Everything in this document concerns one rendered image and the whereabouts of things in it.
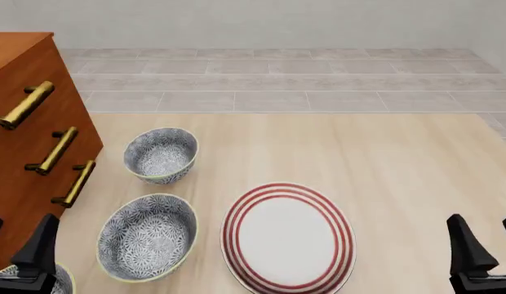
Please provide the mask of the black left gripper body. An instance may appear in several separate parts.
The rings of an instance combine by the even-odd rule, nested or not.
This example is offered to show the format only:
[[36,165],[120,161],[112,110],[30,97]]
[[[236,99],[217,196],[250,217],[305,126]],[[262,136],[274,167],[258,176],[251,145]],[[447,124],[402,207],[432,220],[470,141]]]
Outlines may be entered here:
[[0,275],[0,294],[43,294],[48,290],[45,285],[48,274],[36,278],[20,278],[15,275]]

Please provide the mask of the small patterned grey bowl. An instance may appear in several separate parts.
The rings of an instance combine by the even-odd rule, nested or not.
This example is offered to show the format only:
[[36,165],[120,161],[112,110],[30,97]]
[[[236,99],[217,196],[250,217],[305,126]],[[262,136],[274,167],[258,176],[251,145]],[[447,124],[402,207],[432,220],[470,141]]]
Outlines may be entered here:
[[198,147],[196,136],[185,129],[151,129],[127,144],[123,163],[143,182],[167,185],[189,173],[196,161]]

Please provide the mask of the large patterned grey bowl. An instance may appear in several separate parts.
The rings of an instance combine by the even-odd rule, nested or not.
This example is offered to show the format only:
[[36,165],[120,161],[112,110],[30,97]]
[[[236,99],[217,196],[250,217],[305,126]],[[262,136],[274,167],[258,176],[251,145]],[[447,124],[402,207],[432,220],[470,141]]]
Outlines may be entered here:
[[155,193],[117,209],[99,233],[101,269],[124,283],[165,278],[182,266],[198,236],[195,210],[173,194]]

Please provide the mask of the white plate with red rings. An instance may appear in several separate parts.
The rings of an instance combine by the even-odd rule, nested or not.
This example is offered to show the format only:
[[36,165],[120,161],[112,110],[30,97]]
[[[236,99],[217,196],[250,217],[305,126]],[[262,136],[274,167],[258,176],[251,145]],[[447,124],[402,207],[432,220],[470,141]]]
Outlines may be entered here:
[[241,195],[220,230],[229,271],[251,294],[337,294],[356,261],[348,218],[326,195],[266,183]]

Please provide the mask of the wooden cabinet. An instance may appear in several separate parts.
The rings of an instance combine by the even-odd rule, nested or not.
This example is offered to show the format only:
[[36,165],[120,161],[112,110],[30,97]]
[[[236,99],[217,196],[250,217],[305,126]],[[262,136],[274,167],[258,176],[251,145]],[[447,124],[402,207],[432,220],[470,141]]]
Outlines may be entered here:
[[[0,126],[0,270],[28,241],[41,219],[68,209],[51,203],[64,197],[78,171],[103,144],[53,40],[52,33],[0,33],[0,117],[27,97],[26,87],[52,82],[55,90],[16,129]],[[57,144],[54,131],[70,127],[78,135],[47,176],[26,171]]]

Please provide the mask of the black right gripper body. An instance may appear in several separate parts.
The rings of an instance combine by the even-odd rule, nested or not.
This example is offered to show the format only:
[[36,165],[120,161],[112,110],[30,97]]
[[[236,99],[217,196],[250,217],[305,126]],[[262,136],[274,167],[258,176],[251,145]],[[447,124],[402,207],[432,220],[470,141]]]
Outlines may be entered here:
[[478,271],[476,275],[450,271],[450,282],[455,294],[506,294],[506,274],[490,275]]

